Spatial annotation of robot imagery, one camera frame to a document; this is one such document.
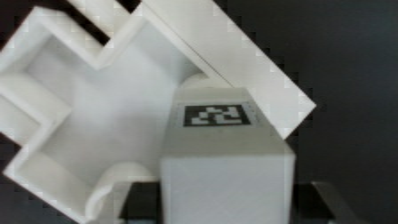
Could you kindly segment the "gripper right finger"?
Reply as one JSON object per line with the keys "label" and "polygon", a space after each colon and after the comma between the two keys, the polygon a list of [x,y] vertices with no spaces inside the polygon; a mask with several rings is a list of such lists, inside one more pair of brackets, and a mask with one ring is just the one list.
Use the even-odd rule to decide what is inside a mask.
{"label": "gripper right finger", "polygon": [[292,224],[362,224],[339,192],[326,182],[294,185]]}

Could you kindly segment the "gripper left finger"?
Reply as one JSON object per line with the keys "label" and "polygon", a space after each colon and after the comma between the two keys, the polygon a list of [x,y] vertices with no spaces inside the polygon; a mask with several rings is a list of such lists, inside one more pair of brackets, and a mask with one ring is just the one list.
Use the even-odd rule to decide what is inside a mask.
{"label": "gripper left finger", "polygon": [[159,182],[118,183],[109,207],[108,224],[161,224]]}

